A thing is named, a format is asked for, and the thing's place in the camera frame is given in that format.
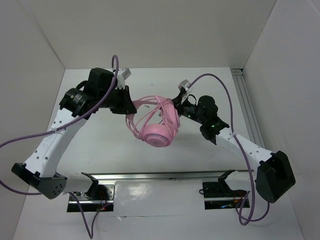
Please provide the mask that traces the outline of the pink headphones with cable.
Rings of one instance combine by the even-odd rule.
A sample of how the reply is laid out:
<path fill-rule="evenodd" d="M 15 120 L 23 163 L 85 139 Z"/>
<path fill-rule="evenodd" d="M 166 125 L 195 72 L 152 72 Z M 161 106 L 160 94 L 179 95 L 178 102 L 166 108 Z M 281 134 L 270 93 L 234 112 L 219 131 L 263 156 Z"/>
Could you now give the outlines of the pink headphones with cable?
<path fill-rule="evenodd" d="M 180 117 L 170 98 L 159 95 L 148 95 L 134 100 L 136 109 L 143 105 L 154 105 L 154 109 L 145 114 L 140 120 L 145 120 L 138 128 L 140 122 L 134 122 L 135 114 L 127 114 L 125 123 L 133 136 L 153 147 L 168 147 L 179 132 Z"/>

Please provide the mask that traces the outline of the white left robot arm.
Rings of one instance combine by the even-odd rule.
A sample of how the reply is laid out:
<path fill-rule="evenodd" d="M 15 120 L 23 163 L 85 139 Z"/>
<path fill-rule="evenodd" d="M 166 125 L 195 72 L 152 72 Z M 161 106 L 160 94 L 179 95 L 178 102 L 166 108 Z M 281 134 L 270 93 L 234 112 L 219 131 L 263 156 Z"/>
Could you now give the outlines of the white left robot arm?
<path fill-rule="evenodd" d="M 87 80 L 64 94 L 49 135 L 25 162 L 15 163 L 11 171 L 50 200 L 69 192 L 81 193 L 88 200 L 97 197 L 102 187 L 96 178 L 84 172 L 61 175 L 57 167 L 77 132 L 100 108 L 109 108 L 119 115 L 137 112 L 125 84 L 130 75 L 128 68 L 91 69 Z"/>

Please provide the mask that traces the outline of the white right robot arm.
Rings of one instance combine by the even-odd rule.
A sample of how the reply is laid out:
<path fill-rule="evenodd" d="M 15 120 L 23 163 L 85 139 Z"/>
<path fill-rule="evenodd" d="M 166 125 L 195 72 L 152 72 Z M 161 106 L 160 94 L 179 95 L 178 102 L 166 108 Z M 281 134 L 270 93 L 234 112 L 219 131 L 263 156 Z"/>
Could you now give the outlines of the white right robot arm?
<path fill-rule="evenodd" d="M 288 156 L 280 150 L 264 149 L 233 132 L 231 126 L 218 117 L 213 97 L 203 95 L 192 104 L 179 93 L 172 101 L 179 116 L 200 124 L 199 130 L 206 140 L 248 161 L 255 173 L 255 189 L 264 200 L 273 204 L 296 184 Z"/>

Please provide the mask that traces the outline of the aluminium side rail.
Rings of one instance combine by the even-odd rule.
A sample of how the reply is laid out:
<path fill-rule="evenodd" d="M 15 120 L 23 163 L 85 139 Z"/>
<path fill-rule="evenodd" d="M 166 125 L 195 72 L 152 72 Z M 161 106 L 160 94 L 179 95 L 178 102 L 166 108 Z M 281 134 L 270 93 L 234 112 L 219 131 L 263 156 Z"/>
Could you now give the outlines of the aluminium side rail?
<path fill-rule="evenodd" d="M 266 145 L 245 83 L 243 71 L 239 68 L 232 68 L 230 71 L 248 130 L 249 139 L 256 145 L 265 148 Z"/>

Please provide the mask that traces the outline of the aluminium front rail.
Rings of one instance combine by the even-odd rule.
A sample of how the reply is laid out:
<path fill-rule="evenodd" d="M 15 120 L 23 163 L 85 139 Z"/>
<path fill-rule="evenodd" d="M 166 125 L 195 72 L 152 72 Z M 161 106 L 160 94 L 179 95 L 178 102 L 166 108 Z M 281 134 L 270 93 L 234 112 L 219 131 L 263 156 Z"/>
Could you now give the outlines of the aluminium front rail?
<path fill-rule="evenodd" d="M 83 178 L 93 178 L 101 184 L 120 182 L 158 182 L 158 181 L 211 181 L 217 180 L 227 171 L 183 171 L 183 172 L 142 172 L 142 173 L 80 173 Z"/>

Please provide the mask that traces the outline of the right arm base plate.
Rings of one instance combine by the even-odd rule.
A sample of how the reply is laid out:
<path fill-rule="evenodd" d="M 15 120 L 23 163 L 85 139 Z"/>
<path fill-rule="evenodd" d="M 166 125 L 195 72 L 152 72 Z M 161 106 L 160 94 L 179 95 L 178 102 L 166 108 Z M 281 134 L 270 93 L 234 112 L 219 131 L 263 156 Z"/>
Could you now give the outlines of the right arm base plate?
<path fill-rule="evenodd" d="M 203 182 L 198 192 L 204 198 L 205 210 L 235 209 L 247 194 L 245 190 L 231 190 L 218 181 Z"/>

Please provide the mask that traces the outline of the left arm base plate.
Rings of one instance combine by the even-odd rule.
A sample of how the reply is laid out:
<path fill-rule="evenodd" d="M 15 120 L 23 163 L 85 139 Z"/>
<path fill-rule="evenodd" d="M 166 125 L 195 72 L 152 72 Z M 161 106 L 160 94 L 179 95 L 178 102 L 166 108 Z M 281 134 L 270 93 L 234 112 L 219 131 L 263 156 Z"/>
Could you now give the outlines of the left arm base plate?
<path fill-rule="evenodd" d="M 80 203 L 84 213 L 93 213 L 98 210 L 101 212 L 113 212 L 115 191 L 115 181 L 101 180 L 92 195 L 82 192 L 74 192 L 73 194 Z"/>

